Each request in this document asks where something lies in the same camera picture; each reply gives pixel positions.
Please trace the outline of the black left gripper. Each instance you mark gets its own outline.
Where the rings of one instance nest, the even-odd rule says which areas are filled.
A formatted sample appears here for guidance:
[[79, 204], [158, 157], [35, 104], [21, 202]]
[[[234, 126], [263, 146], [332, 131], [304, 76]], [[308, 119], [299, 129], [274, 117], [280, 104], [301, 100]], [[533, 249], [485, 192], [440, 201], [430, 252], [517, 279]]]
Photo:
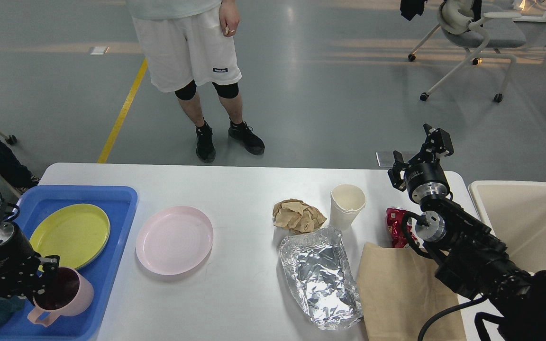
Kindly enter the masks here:
[[26, 296], [33, 299], [45, 294], [59, 271], [59, 255], [42, 257], [15, 223], [0, 227], [0, 296]]

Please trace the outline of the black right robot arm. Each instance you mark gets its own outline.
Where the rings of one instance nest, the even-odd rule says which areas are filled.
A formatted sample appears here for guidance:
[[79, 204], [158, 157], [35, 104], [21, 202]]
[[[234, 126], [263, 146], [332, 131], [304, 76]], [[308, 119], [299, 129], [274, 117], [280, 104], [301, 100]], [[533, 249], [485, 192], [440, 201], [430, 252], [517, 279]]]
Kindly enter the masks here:
[[394, 151], [388, 170], [392, 186], [408, 192], [422, 211], [405, 212], [400, 230], [416, 254], [435, 261], [434, 276], [468, 302], [429, 318], [418, 340], [441, 317], [490, 301], [499, 315], [479, 312], [474, 317], [482, 341], [490, 340], [485, 322], [496, 324], [506, 341], [546, 341], [546, 270], [531, 275], [520, 269], [491, 228], [453, 201], [439, 160], [453, 154], [451, 136], [431, 125], [423, 129], [427, 137], [420, 151], [407, 162]]

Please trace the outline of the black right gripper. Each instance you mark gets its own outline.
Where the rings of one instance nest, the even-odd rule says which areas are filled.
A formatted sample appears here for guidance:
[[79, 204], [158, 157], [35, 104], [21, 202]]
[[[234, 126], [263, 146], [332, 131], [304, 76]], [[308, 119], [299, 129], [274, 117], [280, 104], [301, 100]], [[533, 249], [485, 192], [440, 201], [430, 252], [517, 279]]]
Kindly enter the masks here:
[[408, 167], [403, 155], [393, 151], [393, 165], [388, 169], [388, 177], [393, 188], [400, 191], [408, 190], [408, 196], [413, 203], [419, 204], [428, 196], [447, 197], [450, 187], [439, 162], [440, 157], [449, 157], [454, 153], [454, 147], [449, 133], [440, 128], [424, 124], [426, 132], [422, 145], [422, 161]]

